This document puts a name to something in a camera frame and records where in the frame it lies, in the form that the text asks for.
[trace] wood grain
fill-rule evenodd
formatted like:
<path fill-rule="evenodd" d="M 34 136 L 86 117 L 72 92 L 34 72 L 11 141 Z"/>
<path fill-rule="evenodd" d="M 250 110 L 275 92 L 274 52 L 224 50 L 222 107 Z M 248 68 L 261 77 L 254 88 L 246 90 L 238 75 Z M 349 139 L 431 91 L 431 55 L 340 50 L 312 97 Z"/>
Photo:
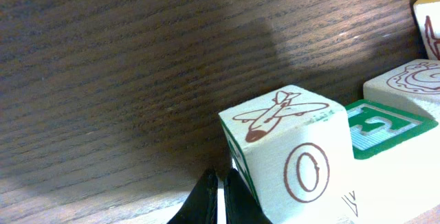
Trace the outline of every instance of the wood grain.
<path fill-rule="evenodd" d="M 229 167 L 218 112 L 426 57 L 414 1 L 0 0 L 0 223 L 166 221 Z"/>

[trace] wooden cube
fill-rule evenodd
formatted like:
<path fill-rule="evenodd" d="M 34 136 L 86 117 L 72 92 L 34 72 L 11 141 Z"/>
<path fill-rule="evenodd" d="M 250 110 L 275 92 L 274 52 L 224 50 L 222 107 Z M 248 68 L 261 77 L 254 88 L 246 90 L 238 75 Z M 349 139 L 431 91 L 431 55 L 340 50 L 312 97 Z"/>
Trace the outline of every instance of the wooden cube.
<path fill-rule="evenodd" d="M 440 62 L 417 59 L 369 80 L 364 98 L 440 120 Z"/>
<path fill-rule="evenodd" d="M 440 60 L 440 0 L 418 0 L 414 13 L 430 60 Z"/>
<path fill-rule="evenodd" d="M 232 157 L 273 223 L 328 223 L 353 164 L 345 108 L 293 85 L 219 114 Z"/>
<path fill-rule="evenodd" d="M 355 190 L 342 196 L 355 223 L 403 223 L 440 204 L 438 123 L 360 100 L 347 108 Z"/>

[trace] airplane nose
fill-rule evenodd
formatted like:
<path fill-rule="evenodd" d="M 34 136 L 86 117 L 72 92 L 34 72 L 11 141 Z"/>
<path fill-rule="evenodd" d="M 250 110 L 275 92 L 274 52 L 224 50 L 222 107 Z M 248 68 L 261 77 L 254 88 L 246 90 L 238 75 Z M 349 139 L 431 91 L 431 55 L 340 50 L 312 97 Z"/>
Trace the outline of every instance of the airplane nose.
<path fill-rule="evenodd" d="M 265 131 L 249 131 L 246 135 L 246 141 L 247 142 L 256 142 L 263 136 L 265 136 L 267 132 Z"/>

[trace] airplane illustration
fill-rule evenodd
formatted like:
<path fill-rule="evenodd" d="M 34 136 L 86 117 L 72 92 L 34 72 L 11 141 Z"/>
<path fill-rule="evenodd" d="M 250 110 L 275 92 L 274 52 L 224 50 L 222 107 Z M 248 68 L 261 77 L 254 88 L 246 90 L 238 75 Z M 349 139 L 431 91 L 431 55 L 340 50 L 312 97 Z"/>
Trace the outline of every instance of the airplane illustration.
<path fill-rule="evenodd" d="M 429 16 L 426 16 L 425 35 L 426 42 L 428 43 L 431 52 L 434 54 L 437 60 L 440 60 L 440 38 L 435 36 L 434 29 L 432 28 L 431 18 Z"/>
<path fill-rule="evenodd" d="M 292 104 L 292 99 L 301 93 L 287 93 L 285 91 L 276 92 L 276 97 L 272 99 L 275 104 L 268 109 L 260 109 L 242 113 L 233 117 L 233 120 L 240 120 L 243 123 L 253 121 L 249 125 L 245 140 L 256 142 L 270 133 L 283 117 L 301 116 L 305 113 L 318 111 L 329 107 L 326 103 L 300 103 Z"/>

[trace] green block face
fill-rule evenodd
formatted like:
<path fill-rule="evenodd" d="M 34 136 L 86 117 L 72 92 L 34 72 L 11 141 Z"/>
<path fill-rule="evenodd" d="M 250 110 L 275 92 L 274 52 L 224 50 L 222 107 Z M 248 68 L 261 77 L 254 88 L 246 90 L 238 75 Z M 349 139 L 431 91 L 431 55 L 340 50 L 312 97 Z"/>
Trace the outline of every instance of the green block face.
<path fill-rule="evenodd" d="M 248 164 L 245 160 L 245 155 L 243 151 L 240 149 L 239 144 L 235 141 L 234 137 L 231 135 L 230 131 L 222 122 L 222 127 L 226 134 L 226 140 L 228 141 L 229 150 L 231 152 L 232 158 L 235 160 L 235 164 L 239 169 L 240 173 L 245 177 L 246 183 L 249 185 L 250 192 L 254 196 L 256 202 L 260 204 L 259 198 L 256 194 L 256 190 L 254 187 L 254 183 L 252 182 L 252 178 L 249 173 Z"/>
<path fill-rule="evenodd" d="M 368 100 L 346 106 L 353 152 L 368 159 L 438 125 L 434 120 Z"/>

